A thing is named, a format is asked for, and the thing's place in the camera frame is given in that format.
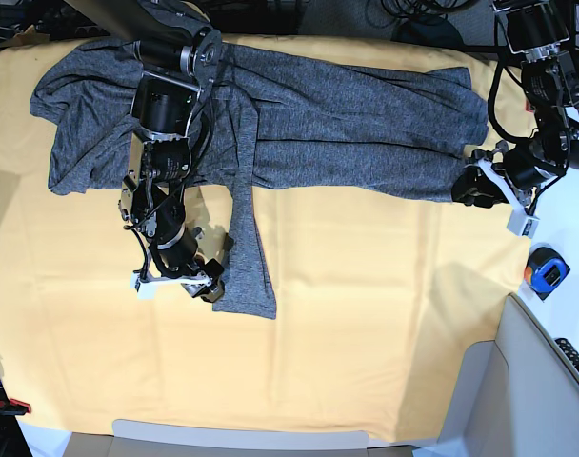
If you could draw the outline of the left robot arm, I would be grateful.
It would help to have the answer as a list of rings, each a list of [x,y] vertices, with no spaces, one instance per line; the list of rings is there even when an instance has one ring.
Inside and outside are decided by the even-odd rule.
[[[495,102],[508,58],[500,55],[488,97],[488,117],[501,141],[475,150],[451,190],[454,202],[491,208],[515,199],[534,215],[546,190],[579,169],[579,58],[566,44],[570,33],[552,1],[494,1],[496,31],[508,50],[523,56],[519,85],[536,128],[527,137],[508,133],[496,118]]]

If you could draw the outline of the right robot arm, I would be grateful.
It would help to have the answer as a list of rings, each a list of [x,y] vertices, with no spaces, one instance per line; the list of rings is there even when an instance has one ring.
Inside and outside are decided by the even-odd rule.
[[[139,297],[178,284],[213,303],[224,294],[222,265],[198,252],[200,228],[186,224],[184,192],[212,138],[210,93],[222,38],[201,13],[186,25],[157,20],[141,1],[73,1],[71,6],[111,34],[130,41],[141,78],[130,114],[132,135],[119,210],[144,262],[130,279]]]

